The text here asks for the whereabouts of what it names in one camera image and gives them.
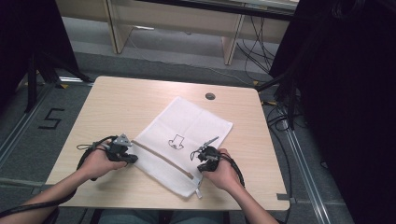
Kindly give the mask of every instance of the wooden table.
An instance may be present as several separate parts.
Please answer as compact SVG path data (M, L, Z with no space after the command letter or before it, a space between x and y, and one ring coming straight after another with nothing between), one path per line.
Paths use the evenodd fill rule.
M216 99L207 100L207 93ZM245 178L246 188L268 210L286 210L288 201L274 146L266 126L258 93L253 89L203 84L99 77L82 107L64 148L49 175L55 184L76 170L83 151L80 144L91 144L103 137L126 133L134 139L177 96L233 123L221 147L229 150ZM239 210L225 191L204 179L204 197L177 196L133 165L112 171L97 181L78 188L64 206L99 208Z

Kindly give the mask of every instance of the white towel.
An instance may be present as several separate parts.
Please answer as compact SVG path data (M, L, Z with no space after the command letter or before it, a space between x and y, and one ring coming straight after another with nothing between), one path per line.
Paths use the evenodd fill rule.
M219 147L233 124L177 97L135 139L128 153L139 160L134 164L174 193L190 197L203 178L198 171L198 159L191 153L203 143L219 137L210 144Z

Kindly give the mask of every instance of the person's right hand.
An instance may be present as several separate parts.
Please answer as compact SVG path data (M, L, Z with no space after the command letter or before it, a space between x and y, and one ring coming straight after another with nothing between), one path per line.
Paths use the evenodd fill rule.
M219 149L219 153L225 153L228 156L230 156L227 149L225 148ZM219 166L216 169L216 171L214 172L203 171L202 174L204 177L210 179L213 182L213 184L219 189L224 189L226 191L229 191L229 189L232 189L235 186L242 186L241 183L239 182L239 178L238 175L236 174L236 171L233 169L231 164L224 159L220 159Z

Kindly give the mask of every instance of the drawing on cloth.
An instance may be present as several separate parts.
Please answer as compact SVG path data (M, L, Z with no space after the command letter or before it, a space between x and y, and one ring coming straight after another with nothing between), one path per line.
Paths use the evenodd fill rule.
M169 140L168 144L170 147L177 149L177 150L181 150L183 148L183 145L181 145L181 143L183 142L184 137L180 136L180 135L176 135L174 140Z

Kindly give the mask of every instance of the gray carpet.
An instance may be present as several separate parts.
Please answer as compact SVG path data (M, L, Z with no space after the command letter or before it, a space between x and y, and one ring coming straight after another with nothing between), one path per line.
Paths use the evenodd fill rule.
M244 71L226 69L216 70L232 76L229 77L209 69L186 65L152 63L143 60L91 55L86 53L76 53L76 57L81 71L91 77L107 75L252 87L251 84L249 85L249 83L252 83L252 80L247 77ZM70 76L64 71L60 71L59 74L60 76ZM261 74L251 75L259 80L269 79L269 77L265 77ZM8 157L5 164L0 167L0 177L45 182L90 89L90 87L79 85L70 85L66 89L54 88L45 99L42 106L40 106L39 111L26 133L23 135L21 141ZM275 90L276 87L272 87L262 92L260 94L261 99L266 101L274 100L273 94ZM24 109L25 97L26 89L21 89L16 93L14 99L9 102L7 111L1 114L1 143L4 142L5 137L9 134L13 125L15 125L21 117ZM45 120L45 117L52 108L64 110L55 110L51 113L51 115L57 119L61 119L57 128L50 130L39 128L40 126L51 127L54 125L55 121ZM272 109L271 106L265 105L263 107L263 114L268 115ZM317 182L320 194L328 208L332 223L353 223L331 175L320 165L320 154L318 153L318 149L311 137L309 129L305 128L306 124L304 124L304 118L297 118L296 122L302 126L296 125L296 134L304 149L304 154L313 177ZM291 153L286 135L283 132L276 132L276 135L282 142L287 154L287 157L285 157L276 136L272 135L285 186L288 193L290 193L289 179L291 175L291 193L292 197L295 198L297 202L291 205L288 223L318 223L312 204L306 193L304 181L296 165L296 160ZM289 159L291 174L289 174L286 158ZM32 188L29 187L12 187L5 184L0 185L0 187L0 210L17 205L31 197L30 192ZM82 208L62 208L57 223L77 223L83 211L84 209ZM288 212L272 212L272 214L283 221ZM82 223L89 223L91 216L92 210L89 210ZM231 220L234 224L245 222L240 212L232 212Z

